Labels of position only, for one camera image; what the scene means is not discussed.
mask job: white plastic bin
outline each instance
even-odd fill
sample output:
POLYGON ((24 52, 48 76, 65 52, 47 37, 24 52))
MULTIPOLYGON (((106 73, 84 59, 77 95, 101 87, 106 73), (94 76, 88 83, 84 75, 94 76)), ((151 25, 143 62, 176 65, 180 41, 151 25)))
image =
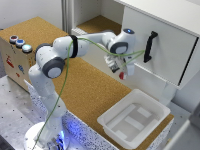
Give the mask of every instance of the white plastic bin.
POLYGON ((101 115, 98 122, 122 147, 136 149, 169 113, 169 108, 135 89, 101 115))

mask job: black handle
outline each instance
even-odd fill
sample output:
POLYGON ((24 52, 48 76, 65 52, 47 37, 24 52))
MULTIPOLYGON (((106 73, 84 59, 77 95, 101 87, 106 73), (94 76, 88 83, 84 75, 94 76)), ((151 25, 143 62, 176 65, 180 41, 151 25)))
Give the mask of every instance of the black handle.
POLYGON ((154 31, 151 32, 151 36, 149 36, 149 39, 147 41, 147 46, 146 46, 146 50, 144 54, 144 63, 147 63, 152 58, 150 56, 151 46, 152 46, 153 39, 157 36, 158 36, 158 33, 154 31))

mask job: drawer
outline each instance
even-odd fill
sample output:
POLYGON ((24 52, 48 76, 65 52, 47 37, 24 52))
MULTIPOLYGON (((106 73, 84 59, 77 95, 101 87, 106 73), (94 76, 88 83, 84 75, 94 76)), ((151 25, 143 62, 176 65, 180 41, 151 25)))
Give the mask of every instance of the drawer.
POLYGON ((151 32, 157 32, 158 37, 153 39, 150 53, 152 59, 144 63, 144 57, 140 57, 137 63, 161 78, 179 85, 197 37, 128 7, 125 7, 122 28, 135 31, 134 51, 145 50, 151 32))

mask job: cork board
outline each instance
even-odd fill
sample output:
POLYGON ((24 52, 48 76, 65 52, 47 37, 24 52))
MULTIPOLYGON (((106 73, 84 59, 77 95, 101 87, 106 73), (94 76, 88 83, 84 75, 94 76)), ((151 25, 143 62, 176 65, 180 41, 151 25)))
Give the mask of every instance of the cork board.
POLYGON ((24 39, 26 44, 30 44, 35 51, 38 45, 51 44, 56 38, 68 34, 40 17, 36 17, 0 31, 0 37, 7 42, 12 35, 24 39))
POLYGON ((122 26, 116 22, 113 22, 103 16, 97 16, 83 24, 77 26, 87 33, 97 33, 105 30, 112 30, 116 35, 120 34, 122 26))
MULTIPOLYGON (((121 31, 119 24, 102 16, 96 17, 78 27, 88 33, 111 29, 115 34, 119 34, 121 31)), ((36 17, 0 31, 0 36, 7 42, 9 42, 11 35, 18 35, 27 44, 32 45, 35 50, 41 43, 52 43, 56 38, 66 36, 67 33, 36 17)), ((57 93, 61 90, 65 73, 66 66, 61 76, 53 80, 57 93)), ((122 147, 104 133, 103 127, 97 123, 97 118, 130 92, 131 89, 128 87, 81 58, 75 58, 70 59, 68 79, 61 98, 72 113, 123 150, 122 147)), ((145 150, 172 119, 173 116, 169 115, 137 150, 145 150)))

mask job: cable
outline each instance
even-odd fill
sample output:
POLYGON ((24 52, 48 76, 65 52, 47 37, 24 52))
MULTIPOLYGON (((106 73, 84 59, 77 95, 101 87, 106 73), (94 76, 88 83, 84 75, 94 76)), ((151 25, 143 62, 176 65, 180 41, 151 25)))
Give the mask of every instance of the cable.
MULTIPOLYGON (((107 50, 104 49, 102 46, 98 45, 97 43, 95 43, 95 42, 93 42, 93 41, 91 41, 91 40, 89 40, 89 39, 85 39, 85 38, 78 38, 78 39, 79 39, 79 40, 89 41, 90 43, 92 43, 92 44, 96 45, 97 47, 99 47, 101 50, 105 51, 106 53, 108 53, 108 54, 110 54, 110 55, 114 55, 114 56, 131 56, 131 55, 135 55, 135 54, 140 53, 139 55, 137 55, 137 56, 134 57, 133 59, 129 60, 128 62, 126 62, 126 63, 124 63, 124 64, 122 64, 122 66, 121 66, 120 68, 124 67, 125 65, 127 65, 128 63, 130 63, 131 61, 133 61, 134 59, 138 58, 140 55, 142 55, 142 54, 144 53, 144 50, 140 50, 140 51, 137 51, 137 52, 133 52, 133 53, 131 53, 131 54, 114 54, 114 53, 111 53, 111 52, 107 51, 107 50)), ((55 104, 53 110, 51 111, 49 117, 48 117, 47 120, 45 121, 45 123, 44 123, 44 125, 43 125, 43 127, 42 127, 42 129, 41 129, 41 131, 40 131, 40 133, 39 133, 39 135, 38 135, 38 138, 37 138, 37 140, 36 140, 36 142, 35 142, 35 145, 34 145, 33 148, 32 148, 32 150, 33 150, 33 149, 35 148, 35 146, 37 145, 37 142, 38 142, 38 140, 39 140, 39 138, 40 138, 40 135, 41 135, 41 133, 42 133, 42 131, 43 131, 45 125, 46 125, 47 122, 49 121, 49 119, 50 119, 51 115, 53 114, 54 110, 56 109, 56 106, 57 106, 57 104, 58 104, 58 101, 59 101, 59 99, 60 99, 60 96, 62 95, 63 89, 64 89, 64 87, 65 87, 65 84, 66 84, 66 81, 67 81, 67 76, 68 76, 68 70, 69 70, 69 53, 70 53, 70 49, 71 49, 72 43, 73 43, 73 41, 70 43, 70 45, 69 45, 69 47, 68 47, 67 71, 66 71, 65 80, 64 80, 62 89, 61 89, 61 91, 60 91, 60 94, 59 94, 59 96, 58 96, 58 99, 56 100, 56 104, 55 104)))
POLYGON ((60 99, 60 96, 61 96, 61 94, 62 94, 62 92, 63 92, 64 87, 65 87, 65 84, 66 84, 66 81, 67 81, 67 76, 68 76, 68 70, 69 70, 69 53, 70 53, 70 49, 71 49, 72 43, 73 43, 73 41, 70 43, 69 48, 68 48, 69 50, 68 50, 68 56, 67 56, 67 58, 68 58, 68 59, 67 59, 67 71, 66 71, 65 80, 64 80, 62 89, 61 89, 61 91, 60 91, 60 94, 59 94, 59 96, 58 96, 58 99, 57 99, 57 101, 56 101, 56 104, 55 104, 53 110, 51 111, 49 117, 48 117, 47 120, 45 121, 45 123, 44 123, 44 125, 43 125, 43 127, 42 127, 42 129, 41 129, 41 131, 40 131, 40 133, 39 133, 39 135, 38 135, 38 138, 37 138, 37 140, 36 140, 36 142, 35 142, 35 145, 34 145, 33 148, 32 148, 32 150, 33 150, 33 149, 35 148, 35 146, 37 145, 37 142, 38 142, 38 140, 39 140, 39 138, 40 138, 40 135, 41 135, 41 133, 42 133, 42 131, 43 131, 45 125, 46 125, 47 122, 49 121, 49 118, 50 118, 51 115, 53 114, 54 110, 56 109, 56 106, 57 106, 57 104, 58 104, 58 101, 59 101, 59 99, 60 99))

